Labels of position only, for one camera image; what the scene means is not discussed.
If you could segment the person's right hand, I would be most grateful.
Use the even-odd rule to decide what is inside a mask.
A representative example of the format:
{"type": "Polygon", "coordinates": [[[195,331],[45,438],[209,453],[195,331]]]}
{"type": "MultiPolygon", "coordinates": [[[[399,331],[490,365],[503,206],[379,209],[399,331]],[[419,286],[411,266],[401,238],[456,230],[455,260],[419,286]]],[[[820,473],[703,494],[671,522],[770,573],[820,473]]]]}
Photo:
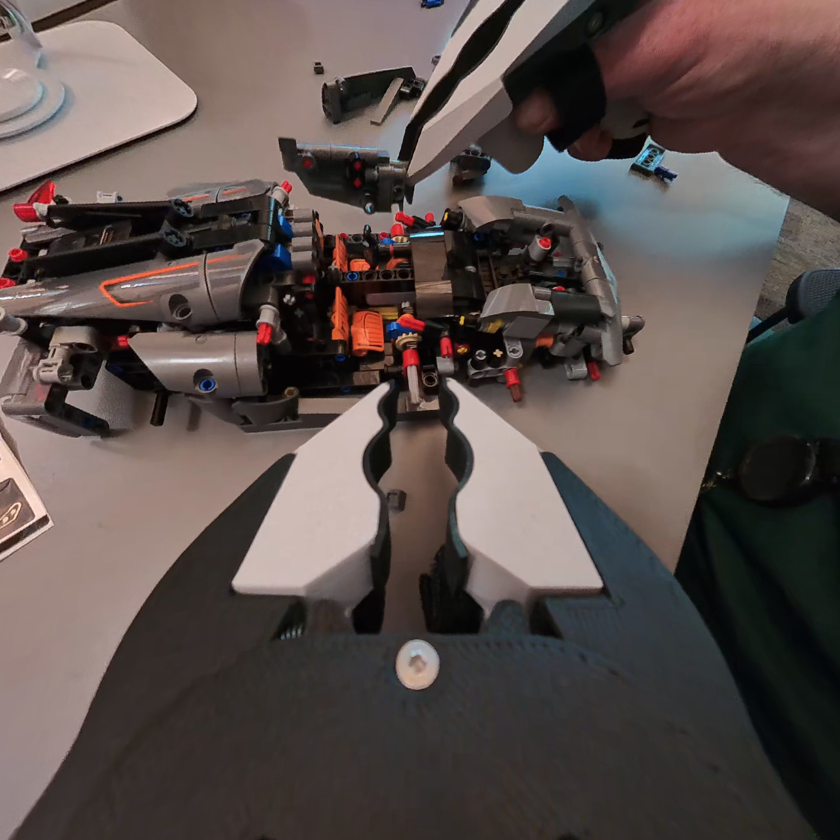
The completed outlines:
{"type": "Polygon", "coordinates": [[[781,193],[787,2],[645,2],[593,45],[609,102],[633,102],[655,142],[716,152],[781,193]]]}

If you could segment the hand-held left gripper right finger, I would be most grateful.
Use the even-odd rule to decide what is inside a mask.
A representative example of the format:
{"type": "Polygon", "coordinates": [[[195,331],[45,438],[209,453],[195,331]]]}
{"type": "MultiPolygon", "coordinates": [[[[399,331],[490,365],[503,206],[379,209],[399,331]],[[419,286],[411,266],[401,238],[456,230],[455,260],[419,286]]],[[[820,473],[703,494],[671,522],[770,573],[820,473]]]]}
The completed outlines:
{"type": "Polygon", "coordinates": [[[488,618],[501,603],[529,615],[548,597],[603,593],[603,580],[543,452],[468,387],[444,383],[448,503],[444,584],[488,618]]]}

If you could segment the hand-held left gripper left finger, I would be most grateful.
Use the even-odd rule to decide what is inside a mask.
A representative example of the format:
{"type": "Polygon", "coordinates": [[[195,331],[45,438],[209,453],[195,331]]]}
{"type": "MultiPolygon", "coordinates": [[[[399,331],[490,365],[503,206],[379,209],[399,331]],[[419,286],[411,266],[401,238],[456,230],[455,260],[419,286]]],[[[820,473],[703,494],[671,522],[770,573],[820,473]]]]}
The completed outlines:
{"type": "Polygon", "coordinates": [[[357,632],[380,632],[391,569],[381,480],[392,465],[396,385],[378,385],[295,452],[233,581],[244,595],[341,607],[357,632]]]}

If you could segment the black office chair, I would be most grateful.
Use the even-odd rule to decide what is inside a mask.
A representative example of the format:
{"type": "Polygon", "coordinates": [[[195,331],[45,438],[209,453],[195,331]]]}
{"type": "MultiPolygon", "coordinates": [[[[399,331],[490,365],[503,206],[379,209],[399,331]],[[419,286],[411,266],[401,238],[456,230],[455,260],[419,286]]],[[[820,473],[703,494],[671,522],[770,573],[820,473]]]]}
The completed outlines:
{"type": "Polygon", "coordinates": [[[784,305],[762,320],[754,320],[746,344],[778,327],[783,322],[796,324],[819,314],[839,293],[839,268],[808,270],[793,280],[784,305]]]}

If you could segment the black lego connector piece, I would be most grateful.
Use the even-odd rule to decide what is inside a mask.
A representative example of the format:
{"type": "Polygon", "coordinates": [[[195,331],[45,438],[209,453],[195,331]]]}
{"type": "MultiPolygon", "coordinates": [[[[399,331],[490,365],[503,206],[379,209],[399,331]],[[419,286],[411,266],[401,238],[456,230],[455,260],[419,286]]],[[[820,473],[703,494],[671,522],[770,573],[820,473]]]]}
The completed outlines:
{"type": "Polygon", "coordinates": [[[452,185],[465,186],[476,182],[488,173],[492,159],[480,146],[471,144],[458,153],[449,163],[452,185]]]}

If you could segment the lego sticker sheet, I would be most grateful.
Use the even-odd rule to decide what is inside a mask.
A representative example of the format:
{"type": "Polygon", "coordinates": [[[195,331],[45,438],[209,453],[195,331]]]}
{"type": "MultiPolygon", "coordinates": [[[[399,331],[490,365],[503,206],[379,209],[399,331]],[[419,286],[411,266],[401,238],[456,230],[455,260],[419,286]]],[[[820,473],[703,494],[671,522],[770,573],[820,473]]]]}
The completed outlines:
{"type": "Polygon", "coordinates": [[[6,440],[1,438],[1,561],[53,526],[45,504],[6,440]]]}

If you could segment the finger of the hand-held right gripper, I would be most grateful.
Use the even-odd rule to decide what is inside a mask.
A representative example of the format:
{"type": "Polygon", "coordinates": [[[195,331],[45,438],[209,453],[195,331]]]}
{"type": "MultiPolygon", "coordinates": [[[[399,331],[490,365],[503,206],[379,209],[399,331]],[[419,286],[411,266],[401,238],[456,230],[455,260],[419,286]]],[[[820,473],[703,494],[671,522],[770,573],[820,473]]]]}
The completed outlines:
{"type": "Polygon", "coordinates": [[[545,47],[585,42],[587,1],[468,3],[406,127],[406,180],[420,183],[511,116],[508,77],[545,47]]]}
{"type": "Polygon", "coordinates": [[[503,45],[521,1],[471,2],[459,20],[406,126],[399,159],[437,165],[511,109],[501,76],[516,56],[503,45]]]}

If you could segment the person's right forearm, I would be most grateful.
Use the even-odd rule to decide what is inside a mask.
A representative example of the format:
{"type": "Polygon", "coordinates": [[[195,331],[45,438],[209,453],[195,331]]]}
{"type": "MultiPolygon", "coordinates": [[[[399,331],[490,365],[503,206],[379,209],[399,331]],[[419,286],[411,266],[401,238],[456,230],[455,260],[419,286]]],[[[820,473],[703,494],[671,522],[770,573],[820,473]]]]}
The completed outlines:
{"type": "Polygon", "coordinates": [[[839,7],[786,2],[785,190],[838,220],[839,7]]]}

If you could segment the black round badge reel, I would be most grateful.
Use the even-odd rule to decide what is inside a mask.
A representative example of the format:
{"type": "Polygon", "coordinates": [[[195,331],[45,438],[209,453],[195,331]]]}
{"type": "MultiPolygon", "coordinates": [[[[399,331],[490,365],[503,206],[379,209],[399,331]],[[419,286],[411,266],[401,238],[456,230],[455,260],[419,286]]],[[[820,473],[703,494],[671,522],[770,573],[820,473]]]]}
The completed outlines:
{"type": "Polygon", "coordinates": [[[791,507],[821,489],[816,442],[790,435],[752,446],[741,458],[735,478],[750,501],[767,507],[791,507]]]}

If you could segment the dark grey lego wedge panel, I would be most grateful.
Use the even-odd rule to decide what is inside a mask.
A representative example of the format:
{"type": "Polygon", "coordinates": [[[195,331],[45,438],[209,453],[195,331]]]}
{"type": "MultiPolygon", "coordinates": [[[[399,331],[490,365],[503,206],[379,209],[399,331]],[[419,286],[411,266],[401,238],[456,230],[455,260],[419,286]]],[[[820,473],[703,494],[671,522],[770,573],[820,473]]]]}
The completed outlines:
{"type": "Polygon", "coordinates": [[[380,126],[398,102],[419,98],[426,85],[427,80],[419,77],[410,66],[336,77],[322,85],[323,114],[336,124],[357,111],[375,106],[370,122],[380,126]]]}

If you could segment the white book stand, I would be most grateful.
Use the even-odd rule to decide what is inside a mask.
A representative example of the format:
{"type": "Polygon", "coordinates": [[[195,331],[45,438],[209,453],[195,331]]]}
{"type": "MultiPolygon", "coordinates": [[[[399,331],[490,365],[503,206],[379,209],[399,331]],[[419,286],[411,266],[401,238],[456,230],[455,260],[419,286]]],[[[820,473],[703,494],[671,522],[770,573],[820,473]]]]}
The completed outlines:
{"type": "Polygon", "coordinates": [[[120,26],[96,20],[38,35],[1,2],[1,190],[188,119],[195,92],[120,26]]]}

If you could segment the grey lego car model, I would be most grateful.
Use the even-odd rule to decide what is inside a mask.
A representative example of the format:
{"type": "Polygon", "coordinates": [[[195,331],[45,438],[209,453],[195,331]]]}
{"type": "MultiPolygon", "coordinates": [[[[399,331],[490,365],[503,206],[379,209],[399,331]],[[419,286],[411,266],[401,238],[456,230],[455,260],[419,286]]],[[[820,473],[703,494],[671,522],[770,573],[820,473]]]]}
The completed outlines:
{"type": "Polygon", "coordinates": [[[397,213],[351,234],[290,199],[290,183],[253,180],[73,203],[45,182],[14,206],[22,239],[2,267],[17,339],[2,413],[105,437],[70,395],[106,372],[153,396],[154,426],[182,396],[247,433],[318,428],[380,385],[419,419],[449,379],[514,403],[531,362],[595,382],[644,329],[568,197],[474,196],[440,222],[397,213]]]}

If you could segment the grey lego side panel assembly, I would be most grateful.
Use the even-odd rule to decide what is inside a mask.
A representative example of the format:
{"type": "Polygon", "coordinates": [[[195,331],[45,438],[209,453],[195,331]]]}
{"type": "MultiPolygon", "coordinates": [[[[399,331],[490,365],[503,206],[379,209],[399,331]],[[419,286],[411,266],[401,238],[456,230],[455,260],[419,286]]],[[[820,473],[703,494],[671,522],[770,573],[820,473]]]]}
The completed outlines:
{"type": "Polygon", "coordinates": [[[279,137],[278,145],[286,171],[297,175],[313,196],[358,207],[369,215],[413,202],[407,164],[392,159],[386,150],[284,137],[279,137]]]}

